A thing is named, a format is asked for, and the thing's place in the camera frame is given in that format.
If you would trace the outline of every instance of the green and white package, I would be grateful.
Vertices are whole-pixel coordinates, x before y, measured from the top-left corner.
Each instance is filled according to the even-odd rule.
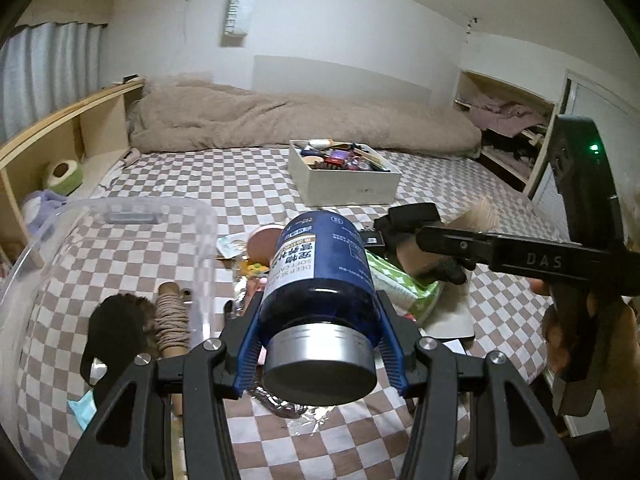
[[[418,325],[422,325],[436,305],[444,284],[433,282],[421,285],[388,261],[369,251],[365,252],[376,290],[386,292],[398,314],[411,314]]]

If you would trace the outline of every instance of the transparent plastic bin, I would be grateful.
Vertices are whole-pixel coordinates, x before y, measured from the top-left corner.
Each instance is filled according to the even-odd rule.
[[[81,436],[66,401],[89,388],[79,363],[102,300],[175,281],[192,292],[192,346],[210,337],[216,234],[206,203],[144,197],[70,202],[33,237],[0,291],[0,423],[36,476],[57,478]]]

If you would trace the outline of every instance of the cat scratching post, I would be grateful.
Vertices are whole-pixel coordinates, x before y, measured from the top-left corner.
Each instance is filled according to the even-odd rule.
[[[189,352],[189,318],[177,283],[165,282],[158,287],[156,323],[158,348],[163,358],[168,359]],[[172,403],[175,415],[182,416],[182,395],[173,394]]]

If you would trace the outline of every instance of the metal screw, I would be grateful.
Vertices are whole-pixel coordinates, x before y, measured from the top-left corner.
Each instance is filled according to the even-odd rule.
[[[489,354],[489,360],[494,365],[503,365],[507,362],[507,356],[500,352],[499,350],[493,351]]]
[[[420,348],[423,350],[433,350],[438,346],[438,342],[433,337],[423,337],[418,341],[418,345],[420,345]]]
[[[135,362],[135,364],[137,364],[138,366],[145,366],[151,362],[151,356],[148,353],[143,352],[142,354],[136,355],[136,358],[133,359],[133,362]]]
[[[205,350],[213,352],[214,350],[220,350],[220,348],[222,347],[222,341],[220,341],[220,339],[218,339],[217,337],[212,337],[211,339],[207,339],[204,342],[203,346]]]

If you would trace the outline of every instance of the curtain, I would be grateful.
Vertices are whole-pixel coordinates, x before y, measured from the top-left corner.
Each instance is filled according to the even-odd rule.
[[[0,49],[0,144],[98,89],[103,25],[25,27]]]

